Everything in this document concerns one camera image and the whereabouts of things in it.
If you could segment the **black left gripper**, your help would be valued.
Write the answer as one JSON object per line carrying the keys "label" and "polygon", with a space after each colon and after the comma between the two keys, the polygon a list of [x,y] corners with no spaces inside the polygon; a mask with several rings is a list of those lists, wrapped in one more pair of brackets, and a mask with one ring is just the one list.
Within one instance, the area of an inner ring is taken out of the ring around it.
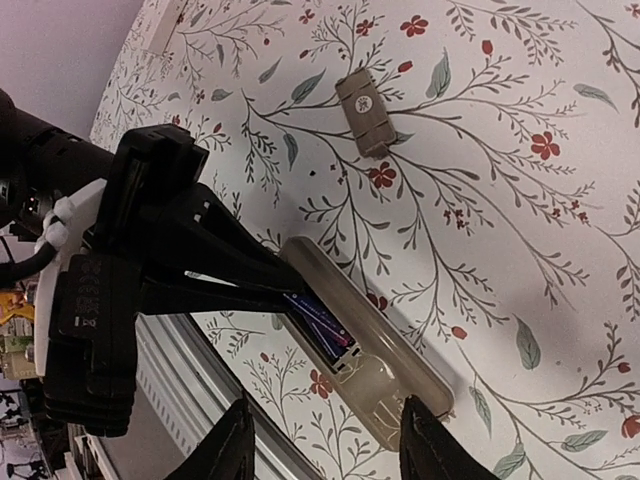
{"label": "black left gripper", "polygon": [[173,124],[129,130],[115,152],[1,96],[1,223],[37,243],[4,280],[25,280],[80,247],[138,261],[142,275],[203,274],[244,289],[300,293],[304,280],[262,246],[199,178],[209,153]]}

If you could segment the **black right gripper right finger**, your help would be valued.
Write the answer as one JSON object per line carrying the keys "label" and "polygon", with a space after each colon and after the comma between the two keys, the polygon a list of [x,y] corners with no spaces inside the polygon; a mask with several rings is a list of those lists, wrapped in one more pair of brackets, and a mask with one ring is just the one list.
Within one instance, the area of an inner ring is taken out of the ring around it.
{"label": "black right gripper right finger", "polygon": [[495,480],[415,395],[404,402],[399,463],[402,480]]}

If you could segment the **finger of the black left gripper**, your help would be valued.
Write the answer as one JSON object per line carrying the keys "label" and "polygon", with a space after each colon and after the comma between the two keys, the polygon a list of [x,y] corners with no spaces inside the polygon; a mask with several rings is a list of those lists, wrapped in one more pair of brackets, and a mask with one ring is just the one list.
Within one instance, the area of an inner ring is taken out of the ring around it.
{"label": "finger of the black left gripper", "polygon": [[280,313],[289,309],[295,275],[266,276],[240,286],[197,280],[186,275],[142,275],[135,281],[135,305],[145,315],[217,311]]}

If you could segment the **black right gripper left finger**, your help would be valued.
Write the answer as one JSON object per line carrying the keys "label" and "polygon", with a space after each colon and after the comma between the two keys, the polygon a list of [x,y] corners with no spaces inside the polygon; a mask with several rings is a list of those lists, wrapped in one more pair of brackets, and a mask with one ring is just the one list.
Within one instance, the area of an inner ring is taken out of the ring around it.
{"label": "black right gripper left finger", "polygon": [[255,451],[254,419],[243,394],[166,480],[252,480]]}

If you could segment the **AAA battery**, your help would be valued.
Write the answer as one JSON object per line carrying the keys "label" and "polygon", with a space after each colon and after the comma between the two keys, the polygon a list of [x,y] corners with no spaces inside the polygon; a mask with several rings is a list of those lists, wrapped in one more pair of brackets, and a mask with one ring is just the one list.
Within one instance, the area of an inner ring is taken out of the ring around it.
{"label": "AAA battery", "polygon": [[287,300],[293,308],[294,325],[329,363],[336,363],[356,346],[354,337],[315,297],[293,295]]}
{"label": "AAA battery", "polygon": [[308,318],[313,326],[322,327],[336,343],[341,346],[349,343],[345,337],[345,331],[338,326],[337,321],[311,297],[297,294],[285,294],[284,297],[297,311]]}

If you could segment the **grey remote battery cover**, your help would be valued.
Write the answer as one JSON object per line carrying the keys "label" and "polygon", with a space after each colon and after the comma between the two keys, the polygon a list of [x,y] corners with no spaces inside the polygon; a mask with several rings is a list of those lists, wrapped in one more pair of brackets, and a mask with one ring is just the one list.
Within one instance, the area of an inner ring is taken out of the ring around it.
{"label": "grey remote battery cover", "polygon": [[359,154],[382,159],[397,140],[382,97],[366,68],[358,68],[335,84]]}

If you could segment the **white slim remote control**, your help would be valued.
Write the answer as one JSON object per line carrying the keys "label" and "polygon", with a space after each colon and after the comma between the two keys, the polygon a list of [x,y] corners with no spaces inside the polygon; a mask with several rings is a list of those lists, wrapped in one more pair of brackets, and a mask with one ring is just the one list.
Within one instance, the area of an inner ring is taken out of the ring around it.
{"label": "white slim remote control", "polygon": [[147,10],[141,24],[143,50],[156,55],[164,53],[186,4],[187,0],[158,0],[146,3]]}

